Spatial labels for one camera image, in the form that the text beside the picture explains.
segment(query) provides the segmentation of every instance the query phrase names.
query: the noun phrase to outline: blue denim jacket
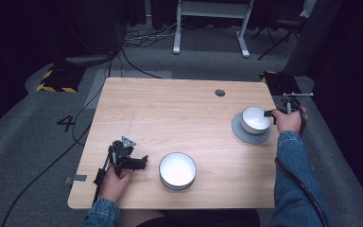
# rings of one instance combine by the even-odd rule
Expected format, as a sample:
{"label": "blue denim jacket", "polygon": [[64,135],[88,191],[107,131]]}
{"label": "blue denim jacket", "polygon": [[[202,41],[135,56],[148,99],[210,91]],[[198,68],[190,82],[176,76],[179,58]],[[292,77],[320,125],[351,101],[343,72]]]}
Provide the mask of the blue denim jacket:
{"label": "blue denim jacket", "polygon": [[[301,137],[294,131],[279,135],[277,157],[279,162],[294,173],[317,199],[333,226],[320,184],[318,183]],[[88,212],[83,226],[118,226],[120,210],[113,201],[98,200]],[[320,218],[302,190],[279,168],[276,168],[275,210],[270,226],[322,226]]]}

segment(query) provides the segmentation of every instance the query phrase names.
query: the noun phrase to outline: white bowl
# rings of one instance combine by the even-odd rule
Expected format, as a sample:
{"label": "white bowl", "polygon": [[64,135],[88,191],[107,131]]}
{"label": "white bowl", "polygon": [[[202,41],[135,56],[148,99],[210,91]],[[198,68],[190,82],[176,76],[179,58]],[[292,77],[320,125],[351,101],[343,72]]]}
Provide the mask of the white bowl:
{"label": "white bowl", "polygon": [[193,159],[180,152],[167,154],[159,165],[162,183],[172,190],[183,190],[196,179],[197,168]]}
{"label": "white bowl", "polygon": [[258,107],[246,108],[241,114],[241,126],[251,134],[262,134],[270,127],[270,117],[264,117],[264,110]]}

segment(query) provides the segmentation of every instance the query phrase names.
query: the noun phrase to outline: gray plate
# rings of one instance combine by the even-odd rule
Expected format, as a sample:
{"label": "gray plate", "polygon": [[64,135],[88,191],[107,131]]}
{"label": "gray plate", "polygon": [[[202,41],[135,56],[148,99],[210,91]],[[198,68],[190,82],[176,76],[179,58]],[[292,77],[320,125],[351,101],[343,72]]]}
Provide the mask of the gray plate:
{"label": "gray plate", "polygon": [[238,113],[232,120],[233,132],[239,139],[249,144],[262,144],[269,139],[270,128],[267,128],[262,134],[251,134],[241,126],[240,118],[241,113]]}

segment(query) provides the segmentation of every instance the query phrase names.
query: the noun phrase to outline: person's left hand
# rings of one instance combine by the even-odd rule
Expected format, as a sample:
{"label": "person's left hand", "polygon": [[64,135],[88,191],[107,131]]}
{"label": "person's left hand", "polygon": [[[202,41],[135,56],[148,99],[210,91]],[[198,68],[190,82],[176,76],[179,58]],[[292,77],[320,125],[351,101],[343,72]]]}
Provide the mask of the person's left hand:
{"label": "person's left hand", "polygon": [[118,178],[114,173],[113,166],[110,166],[105,174],[101,191],[99,192],[99,198],[118,202],[125,191],[131,176],[132,172],[128,171],[126,174],[122,173],[121,178]]}

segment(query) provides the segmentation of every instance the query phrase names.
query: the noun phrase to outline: light wood surface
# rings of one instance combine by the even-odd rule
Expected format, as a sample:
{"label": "light wood surface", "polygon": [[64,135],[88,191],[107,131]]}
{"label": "light wood surface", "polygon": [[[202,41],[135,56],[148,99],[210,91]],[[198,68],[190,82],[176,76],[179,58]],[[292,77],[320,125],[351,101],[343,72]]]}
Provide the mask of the light wood surface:
{"label": "light wood surface", "polygon": [[[216,96],[222,89],[225,96]],[[83,151],[68,204],[92,206],[95,175],[108,146],[124,135],[137,143],[132,158],[148,155],[147,168],[135,171],[119,206],[124,209],[200,209],[273,207],[276,142],[271,125],[267,142],[252,145],[234,135],[232,119],[247,107],[274,109],[261,82],[187,79],[107,79]],[[183,191],[166,188],[159,164],[166,154],[183,152],[197,165],[194,183]]]}

